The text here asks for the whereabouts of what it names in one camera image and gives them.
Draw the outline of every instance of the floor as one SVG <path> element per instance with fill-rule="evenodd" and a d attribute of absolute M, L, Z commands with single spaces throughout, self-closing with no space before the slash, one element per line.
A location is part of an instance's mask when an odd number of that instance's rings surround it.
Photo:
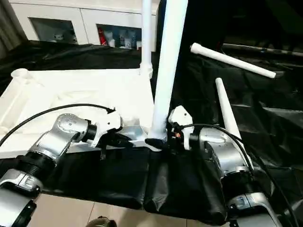
<path fill-rule="evenodd" d="M 193 220 L 44 194 L 36 204 L 29 227 L 85 227 L 99 216 L 115 220 L 118 227 L 208 227 Z"/>

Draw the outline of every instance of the white pipe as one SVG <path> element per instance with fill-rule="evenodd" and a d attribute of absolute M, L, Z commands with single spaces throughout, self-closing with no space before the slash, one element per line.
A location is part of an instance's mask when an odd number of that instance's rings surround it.
<path fill-rule="evenodd" d="M 152 0 L 142 2 L 142 61 L 140 64 L 141 74 L 149 74 L 152 78 Z"/>
<path fill-rule="evenodd" d="M 233 65 L 233 66 L 236 66 L 236 67 L 239 67 L 239 68 L 251 71 L 251 72 L 255 72 L 255 73 L 260 74 L 265 77 L 269 77 L 269 78 L 273 79 L 276 76 L 275 72 L 266 70 L 266 69 L 258 67 L 256 65 L 249 64 L 245 61 L 241 61 L 239 59 L 219 53 L 217 51 L 210 50 L 197 43 L 194 43 L 191 45 L 190 51 L 195 54 L 200 54 L 200 55 L 203 55 L 203 56 L 206 56 L 206 57 L 218 60 L 218 61 L 222 61 L 227 64 L 230 64 L 230 65 Z"/>
<path fill-rule="evenodd" d="M 155 106 L 149 138 L 166 140 L 166 122 L 174 85 L 187 0 L 167 0 L 161 44 Z"/>
<path fill-rule="evenodd" d="M 233 115 L 232 107 L 228 100 L 228 96 L 225 91 L 223 81 L 221 78 L 217 78 L 215 80 L 215 82 L 216 82 L 216 87 L 217 87 L 217 92 L 218 92 L 218 96 L 219 96 L 219 102 L 220 102 L 220 107 L 221 107 L 221 111 L 222 111 L 225 128 L 229 133 L 231 133 L 241 139 L 239 128 L 238 128 L 236 119 Z M 246 162 L 246 159 L 245 159 L 244 155 L 242 154 L 242 152 L 240 150 L 239 150 L 239 152 L 242 155 L 242 158 L 245 161 L 245 163 L 248 164 Z"/>

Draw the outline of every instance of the wire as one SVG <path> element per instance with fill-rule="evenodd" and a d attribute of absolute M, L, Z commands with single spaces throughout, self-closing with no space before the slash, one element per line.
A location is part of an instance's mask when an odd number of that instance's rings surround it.
<path fill-rule="evenodd" d="M 115 110 L 101 106 L 101 105 L 96 105 L 96 104 L 87 104 L 87 103 L 81 103 L 81 104 L 69 104 L 69 105 L 62 105 L 62 106 L 58 106 L 55 108 L 51 108 L 45 111 L 42 111 L 40 113 L 37 113 L 33 116 L 31 116 L 30 118 L 27 118 L 26 120 L 24 120 L 23 122 L 21 122 L 20 124 L 18 124 L 17 126 L 15 126 L 14 128 L 12 128 L 1 140 L 0 140 L 0 147 L 1 145 L 8 139 L 8 137 L 10 137 L 15 131 L 17 131 L 19 128 L 21 128 L 23 125 L 29 123 L 30 121 L 32 121 L 33 119 L 44 115 L 46 113 L 52 112 L 52 111 L 56 111 L 56 110 L 61 110 L 61 109 L 65 109 L 65 108 L 70 108 L 70 107 L 76 107 L 76 106 L 92 106 L 95 108 L 100 108 L 100 109 L 104 109 L 107 111 L 107 113 L 112 113 Z"/>
<path fill-rule="evenodd" d="M 205 127 L 205 128 L 214 128 L 214 129 L 218 129 L 224 133 L 226 133 L 226 135 L 228 135 L 231 139 L 233 139 L 236 144 L 238 145 L 238 147 L 240 148 L 241 152 L 243 152 L 244 154 L 244 157 L 247 161 L 247 163 L 250 163 L 248 162 L 248 157 L 247 157 L 247 154 L 245 152 L 245 150 L 243 149 L 243 147 L 241 145 L 239 145 L 239 142 L 241 142 L 243 145 L 245 145 L 246 147 L 249 148 L 249 151 L 253 154 L 253 156 L 258 160 L 258 164 L 260 165 L 260 167 L 265 171 L 265 173 L 268 175 L 269 179 L 272 181 L 272 183 L 274 184 L 274 186 L 277 188 L 277 190 L 280 192 L 280 194 L 282 195 L 282 197 L 284 198 L 284 201 L 286 203 L 286 206 L 287 206 L 287 209 L 289 211 L 289 214 L 291 216 L 291 219 L 293 220 L 293 224 L 294 226 L 296 227 L 299 227 L 299 223 L 298 223 L 298 220 L 295 216 L 295 213 L 294 213 L 294 210 L 292 208 L 292 206 L 290 205 L 287 197 L 285 196 L 282 188 L 280 187 L 280 185 L 278 184 L 278 182 L 275 180 L 275 178 L 272 176 L 272 174 L 269 172 L 268 170 L 268 167 L 265 165 L 265 163 L 263 162 L 263 160 L 259 157 L 259 155 L 257 154 L 257 151 L 256 149 L 249 145 L 249 144 L 246 144 L 244 143 L 244 141 L 242 139 L 240 139 L 239 137 L 231 134 L 230 132 L 228 132 L 226 129 L 224 128 L 221 128 L 219 126 L 215 126 L 215 125 L 211 125 L 211 124 L 188 124 L 188 125 L 183 125 L 181 126 L 181 128 L 187 128 L 187 127 L 193 127 L 193 126 L 202 126 L 202 127 Z"/>

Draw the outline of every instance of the vertical white pole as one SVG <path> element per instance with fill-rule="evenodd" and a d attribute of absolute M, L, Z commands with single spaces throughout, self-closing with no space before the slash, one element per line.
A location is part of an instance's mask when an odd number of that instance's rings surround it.
<path fill-rule="evenodd" d="M 142 62 L 140 64 L 140 74 L 148 74 L 152 78 L 152 0 L 142 2 Z"/>
<path fill-rule="evenodd" d="M 166 122 L 174 85 L 187 0 L 167 0 L 161 44 L 155 107 L 149 138 L 167 139 Z"/>

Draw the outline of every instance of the black plastic sheet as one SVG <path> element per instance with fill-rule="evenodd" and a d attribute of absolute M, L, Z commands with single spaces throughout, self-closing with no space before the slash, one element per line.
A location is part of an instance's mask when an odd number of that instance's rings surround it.
<path fill-rule="evenodd" d="M 158 59 L 158 54 L 153 54 L 153 93 Z M 137 51 L 30 42 L 0 61 L 0 93 L 9 84 L 10 73 L 18 68 L 127 69 L 138 68 L 140 61 Z M 195 123 L 224 126 L 214 84 L 221 77 L 242 138 L 269 166 L 303 226 L 303 70 L 281 70 L 262 60 L 253 63 L 277 71 L 277 78 L 268 79 L 193 54 L 182 55 L 170 108 L 183 105 Z M 121 149 L 109 152 L 107 160 L 100 160 L 99 152 L 68 154 L 44 191 L 221 224 L 226 217 L 221 184 L 212 167 L 202 163 L 194 151 L 172 154 L 146 148 Z M 12 159 L 0 160 L 0 175 L 13 166 Z M 270 181 L 263 174 L 259 179 L 274 209 L 285 210 Z"/>

